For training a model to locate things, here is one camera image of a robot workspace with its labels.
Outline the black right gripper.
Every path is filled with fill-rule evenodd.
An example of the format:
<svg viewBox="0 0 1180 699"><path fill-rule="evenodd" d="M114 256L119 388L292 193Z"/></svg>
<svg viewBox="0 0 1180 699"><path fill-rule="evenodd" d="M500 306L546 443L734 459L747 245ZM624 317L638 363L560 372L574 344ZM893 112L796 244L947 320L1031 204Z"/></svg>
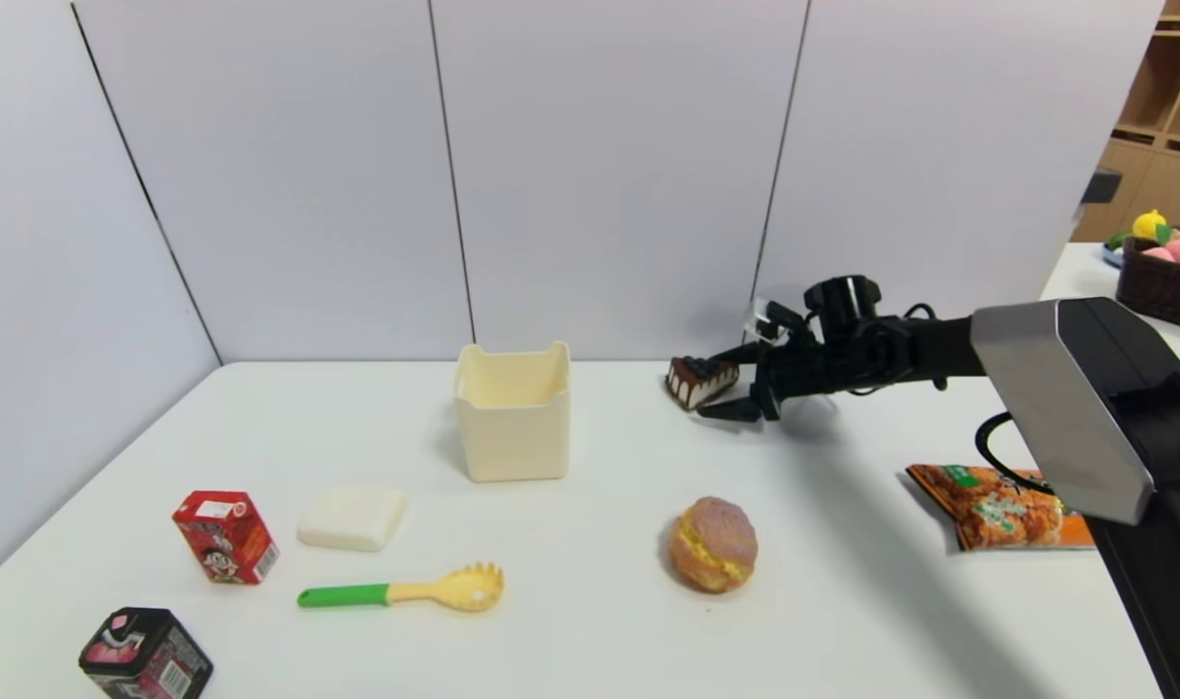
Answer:
<svg viewBox="0 0 1180 699"><path fill-rule="evenodd" d="M750 397L701 404L696 414L723 422L779 420L784 401L826 393L820 350L804 346L740 345L712 355L713 361L755 364Z"/></svg>

